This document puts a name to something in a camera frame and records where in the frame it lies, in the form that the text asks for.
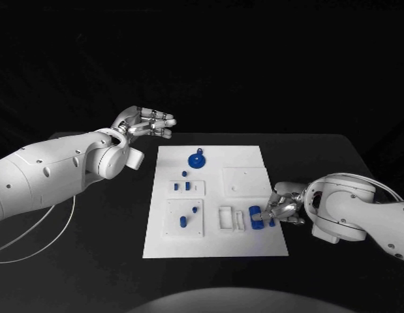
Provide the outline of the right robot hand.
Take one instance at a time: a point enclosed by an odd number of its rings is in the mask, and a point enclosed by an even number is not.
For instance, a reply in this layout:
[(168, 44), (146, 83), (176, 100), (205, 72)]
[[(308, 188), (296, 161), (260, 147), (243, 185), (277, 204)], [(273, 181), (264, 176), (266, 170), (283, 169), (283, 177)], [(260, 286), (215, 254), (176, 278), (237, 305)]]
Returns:
[(298, 226), (303, 225), (305, 219), (299, 212), (303, 206), (306, 188), (308, 185), (302, 183), (276, 183), (264, 211), (254, 213), (251, 220), (279, 220)]

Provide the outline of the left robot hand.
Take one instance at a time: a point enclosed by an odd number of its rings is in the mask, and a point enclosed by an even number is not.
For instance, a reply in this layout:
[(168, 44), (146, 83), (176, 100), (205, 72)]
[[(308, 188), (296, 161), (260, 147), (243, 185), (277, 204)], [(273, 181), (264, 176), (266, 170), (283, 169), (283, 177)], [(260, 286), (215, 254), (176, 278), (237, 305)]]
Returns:
[(171, 128), (175, 125), (176, 119), (172, 114), (130, 106), (119, 114), (110, 128), (126, 137), (129, 143), (133, 143), (143, 136), (171, 139)]

